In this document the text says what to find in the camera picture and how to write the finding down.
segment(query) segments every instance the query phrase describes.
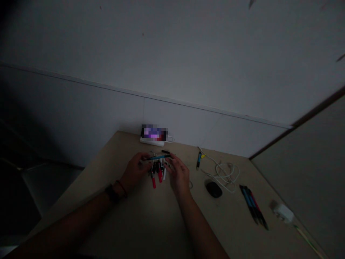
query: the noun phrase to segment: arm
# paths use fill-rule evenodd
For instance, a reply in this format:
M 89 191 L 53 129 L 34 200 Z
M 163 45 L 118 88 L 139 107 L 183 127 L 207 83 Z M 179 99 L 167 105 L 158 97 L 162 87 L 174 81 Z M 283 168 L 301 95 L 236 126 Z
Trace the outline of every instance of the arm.
M 140 160 L 146 160 L 149 157 L 147 153 L 138 153 L 129 161 L 120 179 L 127 192 L 132 190 L 151 168 L 151 163 L 145 166 L 140 163 Z M 119 197 L 124 196 L 124 191 L 118 183 L 113 185 L 113 189 Z M 34 254 L 39 255 L 40 258 L 51 258 L 71 253 L 86 239 L 112 207 L 113 202 L 105 192 L 102 192 L 85 205 L 28 239 L 6 258 L 22 258 Z
M 216 235 L 195 203 L 189 190 L 189 169 L 175 155 L 167 159 L 174 170 L 165 165 L 172 176 L 172 188 L 179 203 L 187 231 L 198 258 L 229 258 Z

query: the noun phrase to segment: wire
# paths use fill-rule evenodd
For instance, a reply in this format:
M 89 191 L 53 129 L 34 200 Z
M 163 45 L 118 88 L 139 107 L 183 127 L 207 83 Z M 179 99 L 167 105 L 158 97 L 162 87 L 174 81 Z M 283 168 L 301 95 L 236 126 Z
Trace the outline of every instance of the wire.
M 198 147 L 198 149 L 200 149 L 201 153 L 204 154 L 207 158 L 211 159 L 215 164 L 215 170 L 216 170 L 216 175 L 211 175 L 210 173 L 205 172 L 204 170 L 201 169 L 201 171 L 206 174 L 207 176 L 213 178 L 214 180 L 216 180 L 224 189 L 226 189 L 228 192 L 230 193 L 234 193 L 236 191 L 236 185 L 235 185 L 235 181 L 237 180 L 237 178 L 239 177 L 239 175 L 241 174 L 241 169 L 237 166 L 237 165 L 233 165 L 232 163 L 224 163 L 224 164 L 218 164 L 212 157 L 206 155 L 204 153 L 204 151 L 202 151 L 202 149 L 200 147 Z M 222 165 L 227 165 L 230 168 L 230 173 L 227 173 L 224 168 L 222 168 Z M 236 174 L 235 178 L 232 178 L 231 176 L 234 174 L 235 172 L 235 168 L 237 168 L 238 173 Z M 227 185 L 232 185 L 233 188 L 227 188 Z

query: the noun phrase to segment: wall trim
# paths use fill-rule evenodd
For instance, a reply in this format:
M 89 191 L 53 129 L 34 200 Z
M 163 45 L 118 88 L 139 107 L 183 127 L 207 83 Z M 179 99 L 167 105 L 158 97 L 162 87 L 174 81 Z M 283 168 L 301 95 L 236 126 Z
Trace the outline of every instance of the wall trim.
M 286 124 L 282 124 L 282 123 L 278 123 L 278 122 L 267 121 L 267 120 L 262 119 L 262 118 L 257 118 L 257 117 L 252 117 L 252 116 L 248 116 L 248 115 L 242 115 L 242 114 L 238 114 L 238 113 L 228 112 L 225 110 L 220 110 L 220 109 L 208 107 L 205 105 L 199 105 L 199 104 L 189 103 L 189 102 L 185 102 L 185 101 L 178 101 L 178 100 L 170 99 L 170 98 L 166 98 L 166 97 L 160 97 L 160 96 L 156 96 L 156 95 L 145 94 L 145 93 L 127 90 L 127 89 L 123 89 L 123 88 L 119 88 L 119 87 L 115 87 L 115 86 L 111 86 L 111 85 L 95 83 L 95 82 L 83 80 L 83 79 L 76 78 L 76 77 L 66 76 L 66 75 L 62 75 L 62 74 L 58 74 L 58 73 L 54 73 L 54 72 L 43 71 L 43 70 L 40 70 L 37 68 L 8 64 L 8 63 L 2 62 L 2 61 L 0 61 L 0 66 L 1 67 L 14 68 L 14 69 L 18 69 L 18 70 L 22 70 L 22 71 L 26 71 L 26 72 L 35 73 L 35 74 L 41 74 L 41 75 L 49 76 L 49 77 L 55 77 L 55 78 L 63 79 L 66 81 L 81 83 L 84 85 L 108 89 L 108 90 L 112 90 L 112 91 L 116 91 L 116 92 L 122 92 L 125 94 L 136 95 L 136 96 L 154 99 L 154 100 L 158 100 L 158 101 L 164 101 L 167 103 L 179 104 L 179 105 L 188 106 L 188 107 L 192 107 L 192 108 L 196 108 L 196 109 L 200 109 L 200 110 L 206 110 L 206 111 L 210 111 L 210 112 L 214 112 L 214 113 L 219 113 L 219 114 L 224 114 L 224 115 L 228 115 L 228 116 L 232 116 L 232 117 L 236 117 L 236 118 L 240 118 L 240 119 L 245 119 L 248 121 L 254 121 L 254 122 L 258 122 L 258 123 L 262 123 L 262 124 L 267 124 L 270 126 L 285 128 L 288 130 L 293 128 L 293 126 L 290 126 L 290 125 L 286 125 Z

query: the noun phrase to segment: desk surface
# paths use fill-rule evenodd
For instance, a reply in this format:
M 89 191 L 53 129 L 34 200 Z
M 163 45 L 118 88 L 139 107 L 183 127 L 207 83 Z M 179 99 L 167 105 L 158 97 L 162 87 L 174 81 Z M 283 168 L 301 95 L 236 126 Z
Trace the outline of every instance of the desk surface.
M 73 211 L 120 178 L 135 153 L 150 150 L 160 152 L 161 149 L 140 143 L 138 135 L 116 132 L 30 235 Z M 204 186 L 208 177 L 196 171 L 197 147 L 166 143 L 164 149 L 180 157 L 190 169 L 193 198 L 232 259 L 318 258 L 291 225 L 279 221 L 272 213 L 269 208 L 271 201 L 282 201 L 247 158 L 204 150 L 216 161 L 231 162 L 241 169 L 236 183 L 247 185 L 253 191 L 269 231 L 254 223 L 239 188 L 234 194 L 224 191 L 219 199 L 208 194 Z M 200 168 L 213 174 L 215 165 L 204 158 Z M 156 179 L 156 182 L 157 188 L 153 189 L 151 179 L 144 177 L 129 198 L 121 201 L 103 218 L 79 251 L 106 258 L 138 258 L 146 255 L 156 258 L 192 257 L 191 243 L 169 178 L 162 183 Z M 296 224 L 305 231 L 299 222 L 296 221 Z

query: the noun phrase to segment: hand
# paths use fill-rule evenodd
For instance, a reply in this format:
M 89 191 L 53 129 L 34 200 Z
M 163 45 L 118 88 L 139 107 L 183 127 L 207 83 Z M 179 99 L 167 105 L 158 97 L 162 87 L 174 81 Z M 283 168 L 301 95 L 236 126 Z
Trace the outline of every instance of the hand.
M 127 165 L 125 172 L 123 173 L 120 183 L 123 185 L 127 193 L 129 193 L 140 181 L 140 179 L 148 172 L 152 167 L 152 163 L 142 164 L 140 160 L 145 161 L 150 158 L 148 153 L 137 153 Z M 115 191 L 123 195 L 123 190 L 118 184 L 114 185 Z
M 166 164 L 166 170 L 171 174 L 172 188 L 175 196 L 179 199 L 185 195 L 190 194 L 189 190 L 189 169 L 176 155 L 171 154 L 171 158 L 166 158 L 167 162 L 174 168 L 172 170 Z

